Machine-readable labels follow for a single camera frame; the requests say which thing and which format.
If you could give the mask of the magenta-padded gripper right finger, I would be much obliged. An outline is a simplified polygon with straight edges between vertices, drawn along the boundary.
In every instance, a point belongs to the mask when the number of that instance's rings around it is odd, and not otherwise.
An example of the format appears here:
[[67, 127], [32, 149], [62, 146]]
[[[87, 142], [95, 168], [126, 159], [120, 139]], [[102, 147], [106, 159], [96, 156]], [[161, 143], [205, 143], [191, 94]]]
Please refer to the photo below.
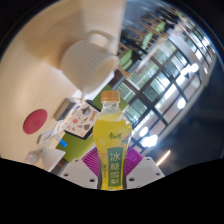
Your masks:
[[151, 157], [144, 157], [129, 147], [124, 164], [127, 187], [143, 187], [164, 177], [163, 172]]

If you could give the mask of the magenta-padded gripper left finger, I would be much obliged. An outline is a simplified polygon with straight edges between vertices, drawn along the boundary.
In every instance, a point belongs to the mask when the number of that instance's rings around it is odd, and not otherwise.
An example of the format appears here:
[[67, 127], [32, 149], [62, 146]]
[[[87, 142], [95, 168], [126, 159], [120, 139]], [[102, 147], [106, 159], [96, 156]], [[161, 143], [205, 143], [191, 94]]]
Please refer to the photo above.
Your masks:
[[96, 188], [100, 175], [100, 160], [96, 148], [82, 158], [75, 158], [61, 172], [60, 177], [84, 188]]

